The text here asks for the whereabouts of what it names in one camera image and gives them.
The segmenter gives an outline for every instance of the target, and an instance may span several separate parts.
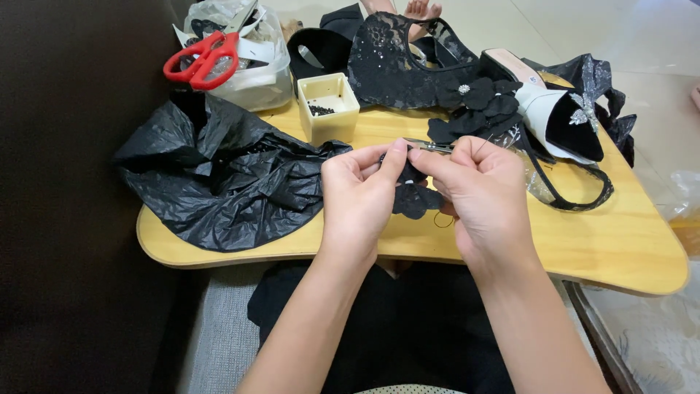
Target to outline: small scissors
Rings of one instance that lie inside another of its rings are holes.
[[[163,74],[171,81],[189,82],[193,89],[211,90],[226,82],[238,68],[238,52],[236,44],[239,40],[239,32],[243,24],[253,15],[257,8],[258,0],[252,0],[243,7],[234,17],[231,23],[220,32],[214,30],[207,38],[195,43],[173,55],[163,66]],[[197,59],[186,69],[173,72],[180,63],[181,56],[199,55]],[[222,57],[231,57],[231,66],[220,76],[207,80],[207,74]]]
[[[417,140],[415,138],[403,138],[408,142],[413,142],[418,145],[418,148],[425,149],[426,151],[438,152],[441,154],[451,154],[454,150],[454,145],[448,144],[436,144],[434,142],[428,142],[423,140]]]

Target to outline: black pants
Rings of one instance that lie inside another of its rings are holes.
[[[262,277],[248,303],[248,318],[260,327],[260,346],[309,264],[281,262]],[[466,266],[417,262],[393,279],[374,265],[321,392],[406,383],[468,394],[515,392]]]

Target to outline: bare foot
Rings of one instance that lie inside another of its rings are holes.
[[[418,20],[439,17],[442,14],[442,4],[435,3],[428,7],[428,1],[429,0],[409,0],[406,11],[403,12],[403,16]],[[408,32],[408,41],[416,41],[427,33],[428,32],[423,27],[413,25]]]
[[[396,8],[393,7],[391,0],[360,0],[362,5],[367,10],[367,15],[372,15],[377,11],[384,11],[387,13],[396,13]]]

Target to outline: hand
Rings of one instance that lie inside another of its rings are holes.
[[[381,168],[379,157],[386,152]],[[322,250],[357,256],[367,267],[377,259],[377,240],[393,209],[396,181],[406,164],[407,143],[377,145],[328,159],[323,185]]]
[[[433,177],[448,201],[441,211],[454,216],[457,248],[472,273],[508,268],[531,253],[536,256],[525,169],[516,154],[481,138],[462,137],[449,156],[413,149],[408,158]]]

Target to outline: red scissors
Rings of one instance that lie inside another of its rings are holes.
[[[193,89],[198,90],[211,90],[228,81],[238,68],[238,52],[236,51],[236,44],[239,40],[238,33],[248,18],[253,15],[257,5],[258,0],[252,0],[233,17],[223,33],[215,30],[207,38],[173,55],[163,66],[165,77],[171,81],[189,82]],[[173,69],[180,67],[180,57],[187,55],[199,55],[199,57],[186,69],[174,72]],[[207,74],[216,62],[225,56],[231,57],[231,66],[220,76],[206,80]]]

